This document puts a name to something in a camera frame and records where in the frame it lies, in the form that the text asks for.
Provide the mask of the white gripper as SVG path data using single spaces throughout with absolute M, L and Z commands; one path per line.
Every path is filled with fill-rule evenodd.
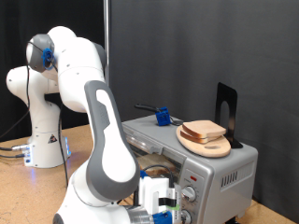
M 164 199 L 168 196 L 169 180 L 167 178 L 151 178 L 145 176 L 139 180 L 138 203 L 150 215 L 167 210 Z

